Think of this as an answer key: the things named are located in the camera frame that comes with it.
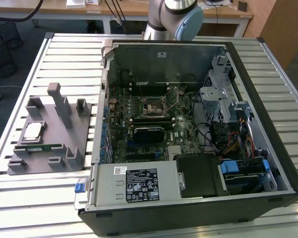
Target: black cable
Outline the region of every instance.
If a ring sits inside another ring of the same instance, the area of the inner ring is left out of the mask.
[[[214,4],[213,2],[211,2],[210,1],[210,3],[212,4],[212,5],[210,5],[210,4],[207,4],[204,0],[202,0],[204,3],[205,3],[205,5],[207,5],[207,6],[214,6],[215,7],[215,11],[216,11],[216,13],[217,13],[217,22],[216,22],[216,24],[215,24],[215,28],[214,28],[214,36],[216,36],[217,35],[217,26],[218,26],[218,22],[219,22],[219,15],[218,15],[218,6],[223,6],[223,4]]]
[[[40,0],[36,8],[33,9],[26,17],[24,18],[6,18],[6,17],[0,17],[0,21],[12,21],[12,22],[23,22],[31,19],[40,9],[42,6],[44,0]]]
[[[123,18],[124,18],[124,21],[126,21],[124,12],[122,11],[122,9],[121,9],[121,7],[120,7],[120,4],[119,4],[119,2],[118,2],[117,0],[116,0],[116,3],[117,3],[117,5],[118,5],[119,10],[121,11],[121,14],[122,14],[122,16],[123,16]]]
[[[113,16],[115,16],[115,13],[113,12],[113,10],[111,9],[111,7],[109,6],[107,0],[105,0],[105,3],[106,3],[106,5],[107,5],[107,7],[109,8],[111,14],[113,14]]]
[[[214,151],[215,151],[218,155],[222,155],[222,153],[221,153],[221,151],[218,149],[218,147],[216,147],[216,145],[215,145],[210,139],[208,139],[208,137],[207,137],[205,134],[203,134],[203,133],[200,131],[200,129],[198,129],[198,127],[197,127],[197,125],[196,125],[196,123],[195,123],[195,120],[194,120],[194,107],[195,107],[195,102],[196,102],[196,100],[197,100],[197,98],[198,98],[199,95],[200,95],[200,91],[197,92],[197,94],[196,94],[196,96],[195,96],[195,98],[194,98],[194,101],[193,101],[193,106],[192,106],[192,119],[193,119],[192,121],[193,121],[193,125],[194,125],[194,127],[197,129],[198,133],[199,133],[201,136],[203,136],[203,137],[209,142],[209,144],[213,147]]]
[[[125,26],[124,26],[123,19],[121,18],[120,14],[119,14],[119,11],[118,11],[118,9],[117,9],[117,7],[116,7],[116,5],[115,5],[115,2],[114,2],[114,0],[111,0],[111,1],[112,1],[113,5],[114,5],[114,8],[115,8],[115,10],[116,10],[116,12],[117,12],[117,15],[118,15],[118,17],[119,17],[119,20],[120,20],[120,22],[121,22],[121,27],[123,28],[125,34],[127,34],[126,28],[125,28]]]

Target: warning label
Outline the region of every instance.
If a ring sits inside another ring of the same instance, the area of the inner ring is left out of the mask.
[[[159,200],[157,169],[126,171],[126,201],[148,202]]]

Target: red wire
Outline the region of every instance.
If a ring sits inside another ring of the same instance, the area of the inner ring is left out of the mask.
[[[230,145],[230,140],[231,140],[231,138],[232,138],[232,135],[234,135],[234,134],[238,134],[238,132],[237,131],[235,131],[235,132],[232,132],[230,135],[229,135],[229,137],[228,137],[228,147],[229,147],[229,145]]]

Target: metal slotted table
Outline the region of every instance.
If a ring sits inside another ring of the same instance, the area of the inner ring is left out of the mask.
[[[0,238],[1,237],[95,237],[74,209],[74,185],[89,176],[94,125],[102,74],[101,42],[103,39],[139,39],[140,36],[50,34],[24,84],[11,117],[0,140]],[[265,43],[256,39],[209,38],[196,40],[232,41],[275,124],[296,168],[298,169],[298,92],[280,68]],[[61,93],[69,103],[85,98],[92,103],[92,116],[85,153],[84,169],[80,172],[9,176],[7,165],[13,155],[25,123],[25,104],[29,96],[47,96],[50,82],[62,86]],[[79,197],[84,204],[84,194]],[[248,223],[223,224],[209,227],[162,231],[126,237],[181,237],[205,235],[259,238],[268,235],[298,237],[298,203],[274,209]]]

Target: blue latch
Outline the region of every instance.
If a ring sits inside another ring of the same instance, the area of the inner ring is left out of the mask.
[[[237,162],[234,160],[224,161],[221,164],[221,170],[223,174],[239,172]]]
[[[77,183],[75,184],[75,193],[85,192],[85,183]]]
[[[267,161],[267,160],[263,160],[263,164],[264,164],[265,170],[266,170],[266,171],[269,171],[270,166],[269,166],[268,161]]]

